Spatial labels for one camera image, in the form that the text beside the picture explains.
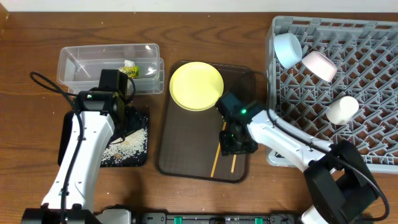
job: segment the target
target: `cup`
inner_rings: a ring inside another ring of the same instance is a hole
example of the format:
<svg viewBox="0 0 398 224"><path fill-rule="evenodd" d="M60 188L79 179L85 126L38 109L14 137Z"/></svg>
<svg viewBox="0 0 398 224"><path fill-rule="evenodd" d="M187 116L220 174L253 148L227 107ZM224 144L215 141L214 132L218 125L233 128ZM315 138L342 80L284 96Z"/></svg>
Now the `cup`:
<svg viewBox="0 0 398 224"><path fill-rule="evenodd" d="M337 66L317 51L309 53L302 62L307 69L326 82L331 82L336 75Z"/></svg>
<svg viewBox="0 0 398 224"><path fill-rule="evenodd" d="M359 110L358 101L352 96L344 96L329 106L326 117L337 125L346 124Z"/></svg>
<svg viewBox="0 0 398 224"><path fill-rule="evenodd" d="M303 52L296 36L291 33L279 34L274 37L275 54L286 69L301 61Z"/></svg>

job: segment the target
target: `wooden surface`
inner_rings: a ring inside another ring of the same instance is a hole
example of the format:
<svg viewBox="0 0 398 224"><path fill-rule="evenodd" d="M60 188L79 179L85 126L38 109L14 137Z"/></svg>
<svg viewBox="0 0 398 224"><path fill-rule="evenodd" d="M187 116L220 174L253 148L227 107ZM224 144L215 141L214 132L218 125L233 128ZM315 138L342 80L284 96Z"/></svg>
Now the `wooden surface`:
<svg viewBox="0 0 398 224"><path fill-rule="evenodd" d="M70 107L37 86L29 72L56 81L62 47L156 43L166 70L179 60L244 65L265 70L265 36L277 13L12 13L0 41L0 222L19 223L25 208L38 208L58 172L63 115ZM296 16L398 21L398 14L311 14ZM222 184L159 174L154 153L160 137L165 93L137 96L150 109L149 159L139 168L101 169L95 210L122 203L138 211L269 213L304 212L311 206L298 169L267 164L264 148L251 156L248 178ZM398 178L375 174L398 222ZM368 210L383 213L380 200Z"/></svg>
<svg viewBox="0 0 398 224"><path fill-rule="evenodd" d="M8 11L7 9L0 3L0 40L3 33L4 25L6 24L8 18Z"/></svg>

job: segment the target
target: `transparent bin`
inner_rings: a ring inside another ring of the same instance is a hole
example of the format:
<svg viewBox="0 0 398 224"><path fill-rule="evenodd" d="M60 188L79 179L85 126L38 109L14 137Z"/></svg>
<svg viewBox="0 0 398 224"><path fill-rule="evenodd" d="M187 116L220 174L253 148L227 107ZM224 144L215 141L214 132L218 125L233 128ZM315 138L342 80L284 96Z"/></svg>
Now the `transparent bin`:
<svg viewBox="0 0 398 224"><path fill-rule="evenodd" d="M164 62L157 44L118 44L64 47L60 53L57 81L78 93L100 83L102 69L117 69L131 60L139 66L134 78L136 94L158 94L164 90ZM129 83L127 93L132 93Z"/></svg>

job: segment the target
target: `dish rack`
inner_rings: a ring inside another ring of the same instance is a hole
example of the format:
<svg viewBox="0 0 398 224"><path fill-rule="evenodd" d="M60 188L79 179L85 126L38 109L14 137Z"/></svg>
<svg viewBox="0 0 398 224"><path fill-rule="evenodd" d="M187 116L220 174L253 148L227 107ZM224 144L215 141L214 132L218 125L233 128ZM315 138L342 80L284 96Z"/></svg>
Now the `dish rack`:
<svg viewBox="0 0 398 224"><path fill-rule="evenodd" d="M317 50L338 67L331 83L300 62L284 68L274 52L275 35L293 33L303 56ZM398 22L277 16L266 37L270 105L290 124L320 139L349 140L372 172L398 174ZM347 124L328 121L328 105L343 96L359 102ZM292 166L275 151L267 161Z"/></svg>

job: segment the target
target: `white grains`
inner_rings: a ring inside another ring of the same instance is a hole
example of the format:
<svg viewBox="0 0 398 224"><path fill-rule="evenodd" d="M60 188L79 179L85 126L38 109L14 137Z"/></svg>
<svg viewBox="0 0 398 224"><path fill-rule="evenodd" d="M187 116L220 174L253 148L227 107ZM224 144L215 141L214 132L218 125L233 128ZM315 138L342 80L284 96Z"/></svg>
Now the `white grains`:
<svg viewBox="0 0 398 224"><path fill-rule="evenodd" d="M146 139L147 130L146 128L143 128L127 136L126 140L124 140L122 143L110 144L109 147L104 151L102 161L106 162L113 157L114 164L117 165L127 158L134 157L136 154L139 155L142 152L146 152L146 150L144 150Z"/></svg>

